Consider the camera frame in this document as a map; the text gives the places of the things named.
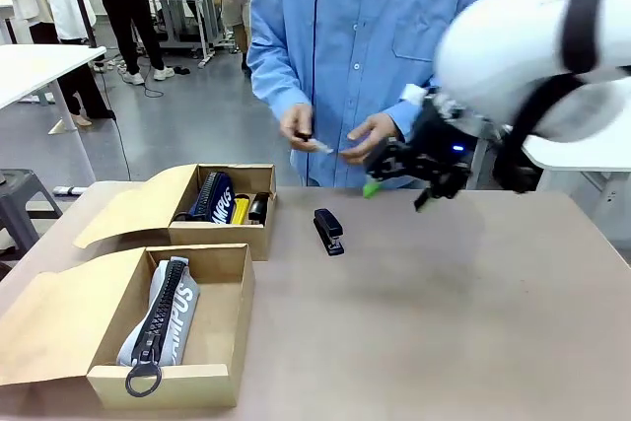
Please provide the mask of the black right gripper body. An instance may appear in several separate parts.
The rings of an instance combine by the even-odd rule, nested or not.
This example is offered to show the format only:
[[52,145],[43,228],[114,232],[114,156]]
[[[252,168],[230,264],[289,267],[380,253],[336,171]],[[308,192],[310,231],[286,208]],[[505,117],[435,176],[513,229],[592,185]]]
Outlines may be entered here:
[[440,109],[442,95],[428,95],[421,103],[410,136],[389,137],[367,157],[367,175],[374,181],[409,176],[429,184],[432,197],[454,197],[470,177],[477,138],[455,126],[455,118]]

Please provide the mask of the white marker with black cap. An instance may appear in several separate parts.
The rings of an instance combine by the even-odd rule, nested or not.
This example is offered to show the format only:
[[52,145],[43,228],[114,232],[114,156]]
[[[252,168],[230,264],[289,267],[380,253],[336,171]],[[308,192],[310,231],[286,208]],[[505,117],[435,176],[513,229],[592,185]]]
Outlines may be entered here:
[[311,144],[318,152],[320,153],[324,153],[324,154],[331,154],[333,152],[333,149],[330,148],[328,145],[322,143],[319,140],[316,140],[312,134],[305,134],[302,132],[295,132],[294,136],[301,140],[304,143],[308,143]]

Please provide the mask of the cardboard box holding navy case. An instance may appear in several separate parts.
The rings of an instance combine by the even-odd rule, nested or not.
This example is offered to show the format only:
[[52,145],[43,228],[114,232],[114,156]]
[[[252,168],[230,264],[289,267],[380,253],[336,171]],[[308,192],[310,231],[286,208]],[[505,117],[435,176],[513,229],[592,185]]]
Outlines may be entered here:
[[[231,222],[228,198],[221,198],[219,211],[211,222],[187,221],[206,178],[225,174],[232,183],[233,196],[250,200],[266,195],[266,212],[241,225]],[[136,187],[116,194],[96,214],[74,241],[81,249],[114,238],[140,241],[166,237],[174,245],[247,244],[255,261],[268,259],[276,204],[275,167],[264,165],[191,164],[159,172]]]

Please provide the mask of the grey zipper pencil case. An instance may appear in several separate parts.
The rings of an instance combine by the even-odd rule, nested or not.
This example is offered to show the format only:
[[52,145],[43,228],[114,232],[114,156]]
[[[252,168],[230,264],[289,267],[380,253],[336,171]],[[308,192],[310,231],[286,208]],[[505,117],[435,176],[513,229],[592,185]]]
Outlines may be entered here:
[[189,260],[173,256],[160,261],[153,273],[148,311],[123,342],[116,364],[130,369],[127,393],[136,398],[153,393],[164,367],[179,366],[199,298]]

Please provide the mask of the cardboard box holding grey case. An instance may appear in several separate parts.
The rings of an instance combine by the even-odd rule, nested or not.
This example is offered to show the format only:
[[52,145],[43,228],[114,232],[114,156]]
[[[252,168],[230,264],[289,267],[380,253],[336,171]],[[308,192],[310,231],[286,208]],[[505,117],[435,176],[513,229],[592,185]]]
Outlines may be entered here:
[[[200,289],[179,366],[157,389],[129,395],[118,352],[148,311],[160,261],[189,260]],[[236,405],[245,363],[254,273],[245,244],[140,247],[36,276],[0,316],[0,386],[84,379],[106,409]]]

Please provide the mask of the person's right forearm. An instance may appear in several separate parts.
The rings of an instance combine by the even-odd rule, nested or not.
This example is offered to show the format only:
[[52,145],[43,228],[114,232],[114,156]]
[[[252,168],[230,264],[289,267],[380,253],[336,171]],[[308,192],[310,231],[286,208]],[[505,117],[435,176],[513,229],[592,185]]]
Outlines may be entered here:
[[294,105],[311,104],[283,43],[265,44],[262,37],[256,37],[250,45],[247,61],[252,71],[254,94],[277,118]]

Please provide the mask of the person's left forearm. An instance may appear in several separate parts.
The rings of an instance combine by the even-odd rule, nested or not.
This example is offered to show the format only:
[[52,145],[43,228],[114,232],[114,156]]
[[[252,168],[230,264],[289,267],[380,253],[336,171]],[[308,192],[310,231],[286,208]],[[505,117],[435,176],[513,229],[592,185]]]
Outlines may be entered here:
[[414,120],[422,110],[425,96],[437,86],[434,78],[422,86],[406,84],[397,102],[386,110],[386,114],[392,119],[404,140],[410,136]]

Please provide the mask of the person's left hand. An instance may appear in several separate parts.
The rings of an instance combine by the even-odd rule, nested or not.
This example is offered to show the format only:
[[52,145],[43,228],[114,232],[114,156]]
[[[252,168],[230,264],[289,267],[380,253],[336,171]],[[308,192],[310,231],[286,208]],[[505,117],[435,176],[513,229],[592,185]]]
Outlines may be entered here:
[[349,132],[347,138],[353,146],[342,150],[340,155],[347,164],[361,165],[383,140],[399,137],[400,131],[388,114],[372,114]]

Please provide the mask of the person's right hand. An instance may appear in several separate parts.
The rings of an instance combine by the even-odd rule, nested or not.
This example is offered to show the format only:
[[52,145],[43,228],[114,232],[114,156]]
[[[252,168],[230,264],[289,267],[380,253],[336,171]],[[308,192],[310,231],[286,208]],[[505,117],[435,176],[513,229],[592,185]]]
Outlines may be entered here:
[[294,150],[312,153],[316,145],[312,142],[312,106],[295,104],[289,107],[280,119],[280,131]]

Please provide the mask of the black stapler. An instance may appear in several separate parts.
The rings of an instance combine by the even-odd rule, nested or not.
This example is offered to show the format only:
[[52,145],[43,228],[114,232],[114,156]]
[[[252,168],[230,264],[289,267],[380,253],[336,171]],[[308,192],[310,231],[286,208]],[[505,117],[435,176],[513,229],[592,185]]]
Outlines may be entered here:
[[337,256],[344,253],[344,247],[341,242],[343,227],[328,209],[320,208],[315,210],[314,225],[329,256]]

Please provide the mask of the small black stationery item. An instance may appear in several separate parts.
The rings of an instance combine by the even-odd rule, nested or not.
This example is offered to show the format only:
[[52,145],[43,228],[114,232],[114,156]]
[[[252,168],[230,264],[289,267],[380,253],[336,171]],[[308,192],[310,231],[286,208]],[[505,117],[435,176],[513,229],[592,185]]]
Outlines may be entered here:
[[248,219],[253,224],[265,224],[269,198],[270,194],[268,192],[258,192],[252,199],[250,207],[248,209]]

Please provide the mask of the yellow stationery item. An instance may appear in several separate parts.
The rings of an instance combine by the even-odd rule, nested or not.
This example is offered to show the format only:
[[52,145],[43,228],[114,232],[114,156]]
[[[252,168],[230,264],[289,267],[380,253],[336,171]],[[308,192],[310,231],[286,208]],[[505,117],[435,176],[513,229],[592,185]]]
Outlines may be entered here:
[[235,198],[235,207],[231,218],[233,225],[243,225],[248,215],[249,197],[245,194],[237,195]]

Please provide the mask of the white side table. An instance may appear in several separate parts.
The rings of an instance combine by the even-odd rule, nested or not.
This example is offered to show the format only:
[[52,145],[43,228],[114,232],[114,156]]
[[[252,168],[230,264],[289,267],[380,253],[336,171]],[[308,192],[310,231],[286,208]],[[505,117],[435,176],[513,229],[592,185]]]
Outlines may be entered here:
[[622,198],[631,179],[631,138],[612,132],[572,143],[529,137],[524,152],[542,169],[537,191],[570,194],[584,177],[599,191],[597,204],[606,207]]

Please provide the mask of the person in blue shirt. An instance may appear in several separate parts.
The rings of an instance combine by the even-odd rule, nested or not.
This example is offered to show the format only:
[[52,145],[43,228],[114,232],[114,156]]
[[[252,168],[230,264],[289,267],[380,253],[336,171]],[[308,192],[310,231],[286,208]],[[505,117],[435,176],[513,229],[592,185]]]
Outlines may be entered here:
[[359,188],[361,165],[340,155],[347,135],[394,105],[406,84],[435,78],[437,45],[454,18],[477,0],[251,0],[251,42],[283,43],[311,101],[312,135],[331,154],[294,150],[305,185]]

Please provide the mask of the navy zipper pencil case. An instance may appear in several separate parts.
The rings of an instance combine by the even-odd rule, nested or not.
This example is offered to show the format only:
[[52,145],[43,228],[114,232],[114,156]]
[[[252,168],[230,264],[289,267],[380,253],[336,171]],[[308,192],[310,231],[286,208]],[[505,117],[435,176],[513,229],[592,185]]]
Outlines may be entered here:
[[235,193],[231,178],[224,172],[213,172],[205,179],[191,208],[177,213],[175,221],[228,225],[234,209]]

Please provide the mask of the grey metal stool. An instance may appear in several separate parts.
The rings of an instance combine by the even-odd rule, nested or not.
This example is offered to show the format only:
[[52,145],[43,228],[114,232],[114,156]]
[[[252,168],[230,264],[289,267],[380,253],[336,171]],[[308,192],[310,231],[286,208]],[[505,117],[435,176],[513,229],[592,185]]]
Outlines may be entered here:
[[[28,202],[42,194],[51,210],[29,211]],[[59,219],[63,215],[45,186],[31,170],[0,170],[0,230],[6,229],[14,246],[4,252],[11,260],[23,257],[38,241],[33,220]]]

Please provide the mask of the large white table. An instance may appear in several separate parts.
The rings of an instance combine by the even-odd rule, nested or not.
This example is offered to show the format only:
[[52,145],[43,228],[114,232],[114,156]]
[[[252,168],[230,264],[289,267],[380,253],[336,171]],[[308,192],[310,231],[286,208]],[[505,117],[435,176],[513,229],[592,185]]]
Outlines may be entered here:
[[62,132],[73,139],[79,152],[78,166],[82,173],[79,187],[89,187],[96,176],[83,145],[79,130],[63,98],[58,79],[87,65],[105,54],[104,46],[88,47],[71,44],[3,44],[0,45],[0,110],[16,104],[44,87],[53,94],[63,124]]

